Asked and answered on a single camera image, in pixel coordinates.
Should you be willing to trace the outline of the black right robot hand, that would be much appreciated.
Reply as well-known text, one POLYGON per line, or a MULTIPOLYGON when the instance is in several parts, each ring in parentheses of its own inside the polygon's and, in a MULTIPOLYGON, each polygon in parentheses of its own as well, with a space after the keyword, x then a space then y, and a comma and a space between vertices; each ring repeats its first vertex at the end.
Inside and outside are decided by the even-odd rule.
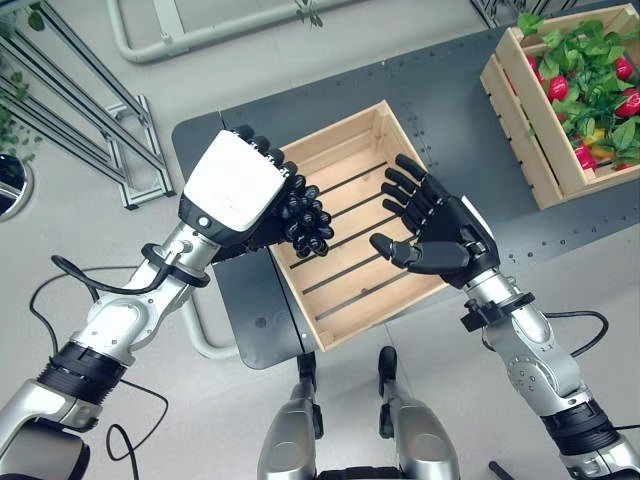
POLYGON ((385 260, 407 272, 437 275, 457 289, 499 267, 490 229, 464 198, 451 194, 417 161, 398 154, 385 178, 382 206, 410 235, 400 241, 372 234, 369 242, 385 260))

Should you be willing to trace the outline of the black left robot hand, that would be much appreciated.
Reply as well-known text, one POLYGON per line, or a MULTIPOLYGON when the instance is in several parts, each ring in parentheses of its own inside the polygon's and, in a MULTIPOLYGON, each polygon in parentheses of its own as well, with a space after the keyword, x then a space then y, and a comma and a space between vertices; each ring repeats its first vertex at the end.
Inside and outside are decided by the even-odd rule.
POLYGON ((180 220, 215 248, 219 263, 285 240, 280 208, 298 167, 248 125, 221 130, 197 162, 180 198, 180 220))

